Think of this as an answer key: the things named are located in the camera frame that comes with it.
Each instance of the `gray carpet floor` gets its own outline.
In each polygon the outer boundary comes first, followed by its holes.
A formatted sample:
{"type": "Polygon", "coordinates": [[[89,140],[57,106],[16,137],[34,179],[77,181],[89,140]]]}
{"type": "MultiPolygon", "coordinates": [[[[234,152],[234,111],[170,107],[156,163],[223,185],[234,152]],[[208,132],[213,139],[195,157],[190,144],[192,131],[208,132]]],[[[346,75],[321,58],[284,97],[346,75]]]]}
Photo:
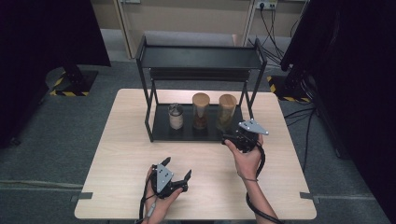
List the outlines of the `gray carpet floor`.
{"type": "MultiPolygon", "coordinates": [[[[21,144],[0,150],[0,223],[106,223],[106,220],[78,220],[76,202],[117,91],[141,88],[135,63],[112,62],[112,67],[81,66],[97,70],[98,77],[88,96],[44,97],[21,132],[21,144]]],[[[48,74],[52,87],[61,69],[48,74]]],[[[266,76],[286,75],[267,68],[266,76]]],[[[248,88],[252,90],[254,81],[248,88]]],[[[158,89],[239,91],[235,83],[159,82],[158,89]]],[[[266,79],[260,91],[269,91],[266,79]]],[[[312,104],[280,101],[284,115],[313,107],[312,104]]],[[[301,163],[304,161],[308,118],[286,119],[301,163]]],[[[353,161],[335,156],[332,142],[320,116],[312,118],[305,178],[314,195],[318,216],[314,220],[287,223],[389,223],[353,161]]],[[[133,223],[111,220],[110,223],[133,223]]]]}

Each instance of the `black metal shelf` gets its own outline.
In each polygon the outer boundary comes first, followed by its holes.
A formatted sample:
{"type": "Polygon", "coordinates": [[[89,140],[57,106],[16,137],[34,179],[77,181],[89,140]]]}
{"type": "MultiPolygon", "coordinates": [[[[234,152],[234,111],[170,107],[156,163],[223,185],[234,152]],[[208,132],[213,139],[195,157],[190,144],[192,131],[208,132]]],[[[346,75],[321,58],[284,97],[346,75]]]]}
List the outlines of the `black metal shelf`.
{"type": "MultiPolygon", "coordinates": [[[[183,127],[175,130],[169,126],[168,106],[159,104],[156,107],[154,124],[152,127],[152,137],[155,140],[168,141],[220,141],[223,132],[216,128],[218,105],[210,105],[207,109],[207,127],[197,130],[192,126],[193,114],[192,105],[183,106],[183,127]]],[[[233,115],[232,130],[238,127],[238,122],[242,120],[241,107],[235,109],[233,115]]]]}
{"type": "Polygon", "coordinates": [[[239,103],[233,116],[233,126],[242,120],[241,104],[244,96],[250,118],[253,119],[251,107],[262,80],[267,65],[262,44],[256,39],[252,48],[241,47],[192,47],[192,46],[151,46],[143,36],[136,53],[136,64],[142,81],[148,110],[146,128],[150,141],[219,141],[222,132],[216,128],[218,105],[208,109],[209,122],[205,130],[195,130],[192,127],[192,105],[184,107],[184,125],[180,130],[169,126],[167,107],[158,101],[156,80],[207,80],[243,82],[239,103]],[[151,91],[149,94],[145,80],[144,68],[149,68],[151,91]],[[249,98],[247,83],[252,69],[260,70],[256,84],[249,98]],[[156,111],[152,130],[149,127],[149,115],[152,101],[155,99],[156,111]]]}

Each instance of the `spice jar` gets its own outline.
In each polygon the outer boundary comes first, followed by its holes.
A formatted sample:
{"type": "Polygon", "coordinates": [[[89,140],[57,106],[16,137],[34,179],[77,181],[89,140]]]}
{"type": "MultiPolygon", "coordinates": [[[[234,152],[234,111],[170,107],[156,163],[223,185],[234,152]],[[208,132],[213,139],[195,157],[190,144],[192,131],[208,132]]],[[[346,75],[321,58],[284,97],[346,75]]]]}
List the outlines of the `spice jar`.
{"type": "Polygon", "coordinates": [[[236,98],[233,95],[224,94],[220,96],[216,127],[222,132],[231,130],[235,107],[236,98]]]}
{"type": "Polygon", "coordinates": [[[173,103],[168,106],[169,124],[173,129],[180,129],[183,127],[183,107],[178,103],[173,103]]]}
{"type": "Polygon", "coordinates": [[[207,126],[207,108],[210,98],[203,92],[196,93],[192,96],[192,126],[196,129],[204,129],[207,126]]]}

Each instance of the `human hand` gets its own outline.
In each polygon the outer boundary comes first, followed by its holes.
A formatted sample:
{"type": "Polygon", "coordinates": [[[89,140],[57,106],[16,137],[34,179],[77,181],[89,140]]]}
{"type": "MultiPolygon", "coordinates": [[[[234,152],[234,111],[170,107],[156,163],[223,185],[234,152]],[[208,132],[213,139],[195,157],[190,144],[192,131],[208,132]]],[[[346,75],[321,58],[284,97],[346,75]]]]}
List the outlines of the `human hand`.
{"type": "MultiPolygon", "coordinates": [[[[259,167],[261,160],[261,153],[257,147],[253,150],[243,153],[240,151],[230,140],[224,141],[225,145],[233,153],[233,158],[235,160],[236,172],[243,179],[256,179],[257,168],[259,167]]],[[[262,134],[259,134],[259,143],[262,145],[262,134]]]]}
{"type": "MultiPolygon", "coordinates": [[[[148,175],[146,177],[146,180],[149,178],[149,176],[152,173],[152,168],[148,170],[148,175]]],[[[161,223],[168,212],[169,207],[171,206],[172,202],[175,201],[175,199],[180,195],[180,193],[183,191],[182,188],[175,190],[169,197],[165,199],[160,199],[158,198],[154,190],[152,189],[151,186],[151,181],[148,181],[148,188],[146,191],[146,201],[145,201],[145,217],[148,217],[148,212],[151,208],[152,205],[155,203],[155,207],[150,215],[150,217],[146,218],[142,223],[147,223],[147,224],[158,224],[161,223]]]]}

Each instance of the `black tray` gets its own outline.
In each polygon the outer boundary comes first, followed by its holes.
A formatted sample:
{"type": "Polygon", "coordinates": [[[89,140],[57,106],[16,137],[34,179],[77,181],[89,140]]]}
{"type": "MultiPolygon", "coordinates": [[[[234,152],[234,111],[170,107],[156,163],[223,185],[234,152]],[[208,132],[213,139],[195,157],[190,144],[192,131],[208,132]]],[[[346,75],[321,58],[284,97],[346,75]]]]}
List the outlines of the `black tray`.
{"type": "MultiPolygon", "coordinates": [[[[197,130],[192,126],[192,105],[183,106],[183,127],[175,130],[169,124],[169,105],[157,105],[152,127],[152,135],[155,140],[165,141],[221,141],[223,132],[216,128],[216,119],[219,105],[210,105],[207,109],[208,123],[203,130],[197,130]]],[[[232,128],[227,133],[237,129],[242,121],[241,107],[238,106],[233,114],[232,128]]]]}

